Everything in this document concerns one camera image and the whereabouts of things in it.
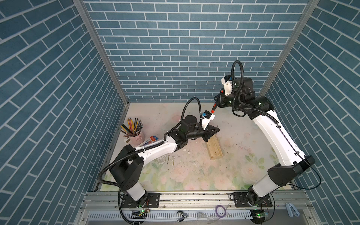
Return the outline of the wooden block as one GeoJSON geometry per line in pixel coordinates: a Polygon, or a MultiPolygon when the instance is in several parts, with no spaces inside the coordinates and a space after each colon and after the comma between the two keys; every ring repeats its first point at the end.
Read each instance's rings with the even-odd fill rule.
{"type": "Polygon", "coordinates": [[[216,160],[223,158],[223,152],[221,150],[218,138],[216,135],[212,136],[206,143],[210,160],[216,160]]]}

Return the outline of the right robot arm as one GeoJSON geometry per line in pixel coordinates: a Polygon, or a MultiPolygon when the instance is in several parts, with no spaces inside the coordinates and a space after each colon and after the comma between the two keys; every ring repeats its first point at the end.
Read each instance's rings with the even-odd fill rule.
{"type": "Polygon", "coordinates": [[[287,185],[315,164],[314,157],[306,155],[287,133],[267,97],[255,96],[252,79],[226,75],[221,83],[223,88],[215,97],[214,107],[230,107],[233,112],[243,112],[248,116],[264,133],[279,161],[248,189],[250,201],[255,202],[287,185]]]}

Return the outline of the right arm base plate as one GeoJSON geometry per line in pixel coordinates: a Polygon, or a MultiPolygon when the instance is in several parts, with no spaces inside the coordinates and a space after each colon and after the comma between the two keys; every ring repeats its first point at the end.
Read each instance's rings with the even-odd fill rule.
{"type": "Polygon", "coordinates": [[[256,194],[248,192],[234,192],[229,195],[231,201],[234,201],[236,208],[246,207],[272,207],[272,199],[269,195],[258,197],[256,194]]]}

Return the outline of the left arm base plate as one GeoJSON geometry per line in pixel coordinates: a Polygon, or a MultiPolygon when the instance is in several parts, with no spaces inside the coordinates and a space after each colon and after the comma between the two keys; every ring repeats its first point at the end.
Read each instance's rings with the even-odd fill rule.
{"type": "Polygon", "coordinates": [[[145,193],[139,200],[134,200],[130,195],[121,195],[120,204],[125,209],[135,208],[158,208],[160,201],[160,193],[145,193]]]}

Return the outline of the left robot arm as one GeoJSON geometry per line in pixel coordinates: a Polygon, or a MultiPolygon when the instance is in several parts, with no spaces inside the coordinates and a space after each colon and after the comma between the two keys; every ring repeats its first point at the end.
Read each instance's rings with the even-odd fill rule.
{"type": "Polygon", "coordinates": [[[207,142],[220,131],[210,125],[214,118],[215,115],[209,111],[202,114],[200,122],[195,116],[187,115],[167,131],[160,141],[136,148],[126,145],[117,158],[99,172],[98,182],[117,186],[134,201],[146,198],[147,193],[139,181],[143,167],[161,156],[184,148],[190,139],[201,138],[207,142]]]}

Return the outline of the red-handled claw hammer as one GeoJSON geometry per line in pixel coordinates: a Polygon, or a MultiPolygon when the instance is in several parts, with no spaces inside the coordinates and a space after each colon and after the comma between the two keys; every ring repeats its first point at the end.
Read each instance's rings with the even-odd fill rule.
{"type": "Polygon", "coordinates": [[[217,109],[217,107],[218,107],[218,103],[215,102],[214,105],[213,105],[213,107],[212,107],[212,110],[211,110],[211,113],[212,113],[212,114],[214,114],[214,112],[215,112],[215,110],[217,109]]]}

